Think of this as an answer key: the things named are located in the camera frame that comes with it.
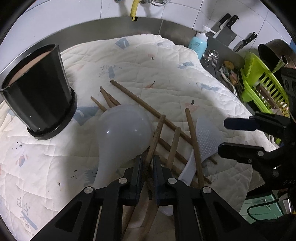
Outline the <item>long brown wooden chopstick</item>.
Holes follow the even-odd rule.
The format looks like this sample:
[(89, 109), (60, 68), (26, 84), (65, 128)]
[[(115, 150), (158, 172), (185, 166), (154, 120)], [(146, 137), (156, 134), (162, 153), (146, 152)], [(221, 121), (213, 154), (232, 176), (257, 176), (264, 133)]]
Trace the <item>long brown wooden chopstick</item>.
[[(137, 102), (139, 105), (141, 105), (142, 107), (144, 107), (146, 110), (148, 110), (150, 113), (152, 113), (155, 117), (160, 118), (161, 114), (155, 110), (154, 108), (152, 108), (150, 105), (148, 105), (145, 101), (143, 101), (142, 99), (140, 99), (138, 96), (136, 96), (135, 94), (133, 94), (132, 92), (130, 92), (128, 89), (126, 89), (125, 87), (123, 87), (122, 85), (120, 85), (118, 82), (116, 82), (115, 80), (111, 80), (110, 83), (112, 85), (114, 85), (116, 88), (118, 88), (119, 90), (121, 90), (123, 93), (125, 93), (127, 96), (129, 96), (130, 98), (132, 98), (135, 102)], [(165, 119), (165, 124), (173, 131), (176, 130), (177, 126), (174, 125), (171, 121), (169, 121), (167, 118)], [(192, 144), (191, 138), (184, 133), (183, 131), (181, 131), (181, 137), (186, 140), (189, 144)], [(213, 158), (209, 158), (209, 160), (214, 163), (215, 165), (217, 165), (217, 162), (213, 159)]]

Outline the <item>dark metal pot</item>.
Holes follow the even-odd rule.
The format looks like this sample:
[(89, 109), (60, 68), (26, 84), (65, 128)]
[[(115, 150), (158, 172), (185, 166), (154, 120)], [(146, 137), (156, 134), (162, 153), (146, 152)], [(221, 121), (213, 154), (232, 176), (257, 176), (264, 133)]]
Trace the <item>dark metal pot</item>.
[(266, 44), (259, 44), (258, 53), (263, 63), (273, 71), (282, 56), (287, 59), (285, 68), (295, 69), (295, 51), (283, 40), (274, 39)]

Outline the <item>black handled kitchen knife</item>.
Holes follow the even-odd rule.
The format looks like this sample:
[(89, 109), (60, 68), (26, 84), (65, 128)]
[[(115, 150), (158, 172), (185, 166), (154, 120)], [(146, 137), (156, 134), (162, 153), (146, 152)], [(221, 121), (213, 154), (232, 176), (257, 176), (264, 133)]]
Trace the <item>black handled kitchen knife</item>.
[(227, 13), (220, 21), (218, 21), (213, 27), (211, 27), (210, 32), (208, 32), (206, 35), (208, 37), (213, 37), (217, 32), (221, 30), (220, 26), (225, 23), (229, 18), (231, 18), (231, 15)]
[(233, 51), (235, 53), (237, 53), (238, 51), (240, 51), (242, 48), (244, 48), (246, 45), (248, 45), (249, 43), (251, 43), (253, 40), (255, 40), (257, 38), (257, 34), (255, 32), (253, 32), (252, 34), (250, 34), (246, 39), (240, 41), (234, 48)]

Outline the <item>white plastic ladle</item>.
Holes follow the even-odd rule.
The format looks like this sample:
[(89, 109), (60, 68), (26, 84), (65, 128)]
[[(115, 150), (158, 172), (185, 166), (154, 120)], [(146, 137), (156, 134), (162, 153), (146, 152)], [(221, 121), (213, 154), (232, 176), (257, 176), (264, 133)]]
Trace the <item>white plastic ladle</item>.
[(96, 125), (99, 162), (93, 187), (108, 186), (122, 164), (150, 146), (153, 132), (149, 117), (138, 106), (122, 104), (105, 111)]

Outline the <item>blue soap pump bottle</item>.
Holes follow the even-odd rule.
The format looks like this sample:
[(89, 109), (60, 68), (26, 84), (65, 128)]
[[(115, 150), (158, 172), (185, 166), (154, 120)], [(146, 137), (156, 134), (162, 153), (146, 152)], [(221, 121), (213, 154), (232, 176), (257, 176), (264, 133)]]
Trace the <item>blue soap pump bottle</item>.
[(191, 41), (189, 42), (188, 48), (193, 50), (194, 52), (197, 53), (198, 59), (201, 60), (203, 57), (203, 54), (205, 50), (207, 49), (207, 40), (208, 40), (208, 35), (207, 33), (213, 33), (215, 34), (213, 30), (208, 28), (207, 26), (203, 25), (202, 31), (197, 32), (194, 37), (192, 37)]

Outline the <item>white quilted cloth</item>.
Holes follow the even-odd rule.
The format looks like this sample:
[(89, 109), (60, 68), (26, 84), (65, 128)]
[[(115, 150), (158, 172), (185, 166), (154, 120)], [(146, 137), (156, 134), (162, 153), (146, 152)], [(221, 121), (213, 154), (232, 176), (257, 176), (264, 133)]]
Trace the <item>white quilted cloth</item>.
[[(275, 149), (261, 131), (232, 131), (224, 120), (248, 118), (241, 101), (201, 65), (197, 54), (159, 35), (135, 35), (75, 45), (61, 53), (62, 79), (76, 106), (57, 135), (39, 140), (1, 103), (1, 218), (16, 240), (32, 240), (85, 188), (99, 189), (146, 156), (156, 128), (180, 180), (197, 183), (186, 118), (197, 131), (203, 175), (236, 211), (247, 196), (253, 169), (219, 157), (214, 142)], [(204, 155), (211, 150), (209, 161)]]

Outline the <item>white plastic rice paddle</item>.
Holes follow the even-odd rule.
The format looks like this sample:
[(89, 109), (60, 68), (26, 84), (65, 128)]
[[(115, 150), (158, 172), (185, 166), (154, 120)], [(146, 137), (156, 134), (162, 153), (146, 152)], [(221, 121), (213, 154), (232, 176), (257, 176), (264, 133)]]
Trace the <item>white plastic rice paddle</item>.
[[(217, 153), (218, 146), (224, 141), (222, 132), (219, 131), (209, 118), (200, 116), (196, 121), (196, 137), (200, 151), (201, 162)], [(191, 151), (188, 163), (178, 177), (190, 186), (196, 173), (196, 162), (194, 151)]]

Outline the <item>black utensil holder cup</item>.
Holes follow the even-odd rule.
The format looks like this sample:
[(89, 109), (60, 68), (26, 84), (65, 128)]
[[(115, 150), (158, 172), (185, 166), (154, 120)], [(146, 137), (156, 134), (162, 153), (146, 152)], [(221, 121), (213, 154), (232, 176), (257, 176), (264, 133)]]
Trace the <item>black utensil holder cup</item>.
[(77, 95), (56, 44), (30, 48), (10, 63), (1, 72), (1, 95), (38, 140), (58, 135), (77, 108)]

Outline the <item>green plastic dish rack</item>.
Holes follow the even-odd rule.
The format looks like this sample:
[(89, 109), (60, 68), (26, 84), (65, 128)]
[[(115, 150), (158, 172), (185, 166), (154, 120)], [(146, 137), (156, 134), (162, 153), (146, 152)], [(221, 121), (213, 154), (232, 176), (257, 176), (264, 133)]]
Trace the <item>green plastic dish rack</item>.
[(290, 116), (288, 96), (280, 82), (252, 52), (247, 53), (244, 67), (240, 70), (244, 102), (253, 101), (262, 113)]

